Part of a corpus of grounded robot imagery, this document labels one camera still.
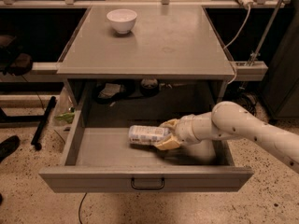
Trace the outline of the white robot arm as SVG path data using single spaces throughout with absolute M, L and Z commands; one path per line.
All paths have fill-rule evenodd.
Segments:
M 160 125 L 170 134 L 155 146 L 170 150 L 204 140 L 246 138 L 299 173 L 299 135 L 270 125 L 234 102 L 217 103 L 211 112 L 170 119 Z

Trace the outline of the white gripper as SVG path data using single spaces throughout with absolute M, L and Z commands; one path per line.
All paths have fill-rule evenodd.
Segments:
M 175 130 L 175 135 L 169 134 L 154 146 L 159 150 L 171 150 L 179 148 L 180 145 L 188 146 L 198 144 L 199 140 L 193 132 L 193 124 L 195 121 L 195 115 L 188 115 L 181 119 L 170 119 L 161 123 L 161 128 L 167 128 L 171 131 Z

